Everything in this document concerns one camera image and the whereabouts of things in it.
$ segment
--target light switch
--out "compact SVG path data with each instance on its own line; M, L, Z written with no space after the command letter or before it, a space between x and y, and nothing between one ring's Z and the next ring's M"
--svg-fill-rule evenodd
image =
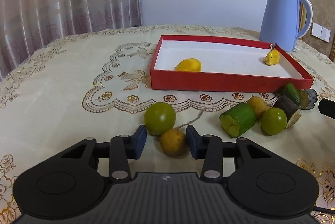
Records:
M323 40L323 41L325 41L325 39L326 39L327 30L328 29L326 29L325 27L322 27L320 39Z
M329 43L329 38L330 38L330 30L327 29L326 37L325 37L325 41L326 41L327 43Z
M321 32L322 32L322 26L317 24L317 23L313 23L312 35L315 36L315 37L320 38L321 37Z

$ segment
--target yellow lemon piece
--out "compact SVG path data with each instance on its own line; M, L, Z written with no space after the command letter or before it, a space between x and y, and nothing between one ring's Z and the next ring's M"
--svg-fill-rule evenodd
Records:
M191 72L200 72L201 71L201 62L197 59L185 59L179 62L175 68L177 71L191 71Z
M280 54L277 49L271 50L266 57L263 59L263 62L266 65L275 65L279 63Z

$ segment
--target white tablecloth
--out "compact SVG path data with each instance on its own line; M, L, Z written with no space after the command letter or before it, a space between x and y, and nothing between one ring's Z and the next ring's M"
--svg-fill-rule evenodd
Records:
M144 110L165 101L177 111L176 125L195 118L202 134L233 142L220 128L219 115L229 106L247 101L252 94L153 91L148 64L162 34L195 34L258 39L258 33L240 28L156 26L105 30L56 40L0 82L0 224L12 222L19 210L12 197L15 178L24 170L88 136L106 142L120 134L133 134L143 124ZM302 41L292 55L314 77L319 99L335 99L335 64ZM273 94L262 96L271 105ZM243 136L285 159L297 163L317 177L320 197L317 205L335 207L333 175L335 120L323 116L317 107L304 110L292 128L265 136L256 124ZM202 160L190 154L172 158L162 153L158 140L148 136L139 160L130 161L132 174L150 172L200 172ZM99 172L108 174L107 160ZM224 159L224 175L234 171L231 159ZM316 216L322 223L331 217Z

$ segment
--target fruit stem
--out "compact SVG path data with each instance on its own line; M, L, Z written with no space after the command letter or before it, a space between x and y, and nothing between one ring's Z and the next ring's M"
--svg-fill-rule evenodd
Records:
M190 122L188 122L186 124L182 124L181 126L175 127L175 129L179 130L181 127L188 126L188 125L192 124L193 122L197 121L201 117L201 115L204 113L205 110L206 110L206 108L201 109L200 112L199 112L199 114L198 114L198 116L195 119L193 119L192 121L190 121Z

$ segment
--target dark vegetable slice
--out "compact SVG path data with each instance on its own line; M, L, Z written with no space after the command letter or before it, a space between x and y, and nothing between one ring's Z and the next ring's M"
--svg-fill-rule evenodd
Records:
M281 96L273 105L274 108L279 108L284 111L287 117L286 129L292 127L301 117L301 112L298 106L289 99L288 96Z

